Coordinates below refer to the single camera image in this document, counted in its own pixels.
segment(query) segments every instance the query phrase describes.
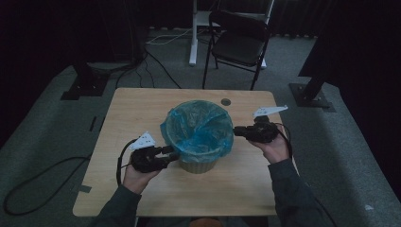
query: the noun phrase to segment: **hand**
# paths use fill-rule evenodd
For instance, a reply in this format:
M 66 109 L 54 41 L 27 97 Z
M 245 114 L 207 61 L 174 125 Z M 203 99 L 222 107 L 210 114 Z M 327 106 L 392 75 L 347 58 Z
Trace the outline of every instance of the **hand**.
M 156 177 L 161 170 L 153 171 L 150 173 L 143 173 L 136 171 L 132 165 L 128 165 L 124 176 L 123 185 L 127 187 L 131 192 L 141 194 L 147 187 L 150 180 Z
M 277 128 L 280 132 L 283 132 L 283 126 L 277 125 Z M 281 134 L 278 134 L 273 141 L 267 144 L 262 144 L 254 141 L 249 142 L 257 148 L 262 149 L 263 156 L 265 156 L 265 158 L 271 164 L 275 164 L 289 158 L 288 147 L 286 141 Z

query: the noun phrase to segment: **person's left hand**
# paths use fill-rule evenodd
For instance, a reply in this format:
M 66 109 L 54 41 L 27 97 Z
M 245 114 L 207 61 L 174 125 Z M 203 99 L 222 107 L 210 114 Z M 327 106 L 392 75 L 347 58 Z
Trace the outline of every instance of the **person's left hand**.
M 126 167 L 126 173 L 124 176 L 123 185 L 127 187 L 131 192 L 141 194 L 147 187 L 150 180 L 156 177 L 161 170 L 153 171 L 150 173 L 143 173 L 137 171 L 132 165 Z

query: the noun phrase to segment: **black chair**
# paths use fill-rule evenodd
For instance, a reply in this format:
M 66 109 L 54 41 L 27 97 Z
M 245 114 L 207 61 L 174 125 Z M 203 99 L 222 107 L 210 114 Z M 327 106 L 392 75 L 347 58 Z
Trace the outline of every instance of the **black chair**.
M 219 28 L 215 29 L 214 24 L 219 25 Z M 215 10 L 209 15 L 209 32 L 211 38 L 207 49 L 202 89 L 206 82 L 209 57 L 212 54 L 215 57 L 216 68 L 220 62 L 254 72 L 251 86 L 253 90 L 270 38 L 268 25 L 252 17 Z

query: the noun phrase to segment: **blue trash bag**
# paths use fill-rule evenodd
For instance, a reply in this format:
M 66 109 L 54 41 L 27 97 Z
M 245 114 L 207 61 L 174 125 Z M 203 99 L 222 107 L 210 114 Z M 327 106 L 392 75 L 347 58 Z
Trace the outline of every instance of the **blue trash bag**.
M 192 100 L 168 112 L 160 126 L 166 144 L 186 163 L 211 163 L 233 146 L 233 122 L 227 111 L 213 102 Z

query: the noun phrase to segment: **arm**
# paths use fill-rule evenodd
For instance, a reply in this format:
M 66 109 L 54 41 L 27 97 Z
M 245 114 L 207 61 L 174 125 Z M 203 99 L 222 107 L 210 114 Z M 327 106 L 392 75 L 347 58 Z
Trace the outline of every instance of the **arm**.
M 118 186 L 112 198 L 89 226 L 134 226 L 141 193 L 159 172 L 141 173 L 136 171 L 132 165 L 128 165 L 123 184 Z
M 262 149 L 263 156 L 270 163 L 275 208 L 282 226 L 327 226 L 323 210 L 315 202 L 312 191 L 302 182 L 289 159 L 284 138 L 279 134 L 268 144 L 250 143 Z

